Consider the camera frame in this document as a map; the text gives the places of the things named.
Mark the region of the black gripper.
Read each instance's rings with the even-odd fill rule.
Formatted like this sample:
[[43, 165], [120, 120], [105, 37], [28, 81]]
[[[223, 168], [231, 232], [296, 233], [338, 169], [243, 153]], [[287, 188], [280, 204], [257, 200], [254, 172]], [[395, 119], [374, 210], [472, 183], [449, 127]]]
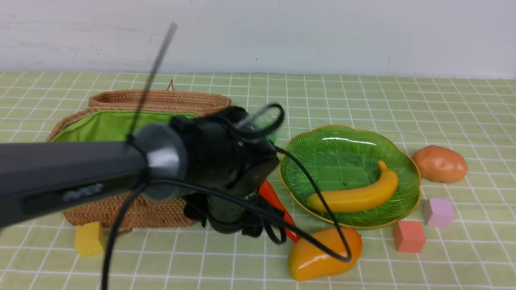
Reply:
[[195, 193], [185, 196], [184, 215], [202, 227], [211, 228], [222, 234], [241, 233], [243, 236], [258, 238], [265, 232], [275, 244], [287, 241], [286, 228], [272, 224], [243, 206], [222, 198]]

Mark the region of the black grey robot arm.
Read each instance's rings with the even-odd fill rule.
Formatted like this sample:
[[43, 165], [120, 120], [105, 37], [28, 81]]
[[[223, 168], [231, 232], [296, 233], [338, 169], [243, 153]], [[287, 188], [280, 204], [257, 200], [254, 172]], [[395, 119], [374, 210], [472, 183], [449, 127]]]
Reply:
[[284, 119], [276, 103], [256, 114], [231, 106], [151, 123], [124, 141], [2, 143], [1, 228], [130, 192], [117, 228], [139, 195], [182, 198], [188, 218], [219, 233], [258, 237], [275, 223], [285, 242], [280, 211], [258, 197], [279, 163], [268, 137]]

